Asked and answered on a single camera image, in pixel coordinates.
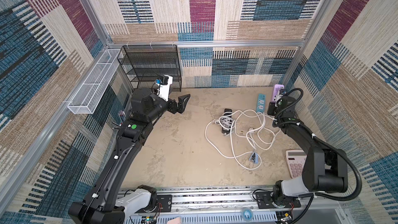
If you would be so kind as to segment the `black power strip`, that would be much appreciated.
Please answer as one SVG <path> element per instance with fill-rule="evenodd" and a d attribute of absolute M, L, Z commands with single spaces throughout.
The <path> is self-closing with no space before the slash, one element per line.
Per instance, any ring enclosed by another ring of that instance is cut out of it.
<path fill-rule="evenodd" d="M 220 125 L 222 127 L 222 134 L 223 135 L 228 135 L 231 133 L 232 129 L 232 123 L 233 123 L 233 118 L 232 118 L 232 110 L 229 108 L 224 109 L 224 113 L 222 117 L 220 118 Z"/>

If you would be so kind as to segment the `purple power strip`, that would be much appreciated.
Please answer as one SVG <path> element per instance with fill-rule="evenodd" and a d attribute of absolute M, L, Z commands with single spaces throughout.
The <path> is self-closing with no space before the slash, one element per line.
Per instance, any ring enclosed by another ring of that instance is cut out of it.
<path fill-rule="evenodd" d="M 276 95 L 278 94 L 279 90 L 280 89 L 284 89 L 284 88 L 285 88 L 284 85 L 275 84 L 274 88 L 273 88 L 273 95 L 272 95 L 272 98 L 271 98 L 270 102 L 275 102 Z"/>

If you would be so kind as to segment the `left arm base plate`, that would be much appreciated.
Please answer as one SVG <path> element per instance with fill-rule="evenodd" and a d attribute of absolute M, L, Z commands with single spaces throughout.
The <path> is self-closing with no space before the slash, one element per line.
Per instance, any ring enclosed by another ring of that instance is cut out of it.
<path fill-rule="evenodd" d="M 172 209 L 172 203 L 173 203 L 173 196 L 172 195 L 158 195 L 157 196 L 157 203 L 155 207 L 150 208 L 142 208 L 139 209 L 135 212 L 135 214 L 141 214 L 141 213 L 169 213 L 171 212 Z"/>

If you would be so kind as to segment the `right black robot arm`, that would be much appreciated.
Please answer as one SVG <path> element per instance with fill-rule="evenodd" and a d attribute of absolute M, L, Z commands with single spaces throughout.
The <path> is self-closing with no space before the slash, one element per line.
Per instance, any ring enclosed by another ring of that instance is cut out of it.
<path fill-rule="evenodd" d="M 347 162 L 341 149 L 331 149 L 316 141 L 316 135 L 295 115 L 290 106 L 295 98 L 282 96 L 280 102 L 270 102 L 268 115 L 280 124 L 280 130 L 292 138 L 306 154 L 301 176 L 277 181 L 273 186 L 272 200 L 276 206 L 284 206 L 299 196 L 314 193 L 345 193 L 348 189 Z"/>

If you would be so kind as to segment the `teal power strip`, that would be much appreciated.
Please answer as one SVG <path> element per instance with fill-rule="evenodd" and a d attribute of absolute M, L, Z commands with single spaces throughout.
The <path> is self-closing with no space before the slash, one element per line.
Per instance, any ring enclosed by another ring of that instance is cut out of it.
<path fill-rule="evenodd" d="M 256 112 L 264 113 L 265 104 L 266 104 L 266 95 L 261 93 L 258 94 Z"/>

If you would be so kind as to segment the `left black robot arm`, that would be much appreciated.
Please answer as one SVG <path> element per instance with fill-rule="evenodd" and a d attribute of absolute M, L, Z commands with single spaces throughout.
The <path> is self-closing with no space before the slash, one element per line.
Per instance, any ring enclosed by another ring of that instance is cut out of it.
<path fill-rule="evenodd" d="M 137 211 L 152 212 L 159 206 L 155 188 L 141 185 L 131 194 L 118 199 L 125 176 L 145 145 L 154 124 L 165 112 L 182 114 L 189 94 L 177 101 L 165 100 L 151 89 L 133 92 L 131 109 L 116 136 L 116 145 L 104 170 L 81 202 L 73 202 L 68 214 L 77 224 L 123 224 Z"/>

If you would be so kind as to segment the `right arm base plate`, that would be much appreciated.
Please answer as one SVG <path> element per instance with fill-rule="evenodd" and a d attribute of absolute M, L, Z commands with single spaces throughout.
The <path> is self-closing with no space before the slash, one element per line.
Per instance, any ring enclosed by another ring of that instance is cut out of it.
<path fill-rule="evenodd" d="M 298 198 L 283 197 L 281 201 L 275 202 L 271 196 L 271 191 L 268 190 L 254 190 L 252 193 L 253 199 L 257 202 L 259 209 L 277 209 L 277 208 L 299 208 L 301 203 Z"/>

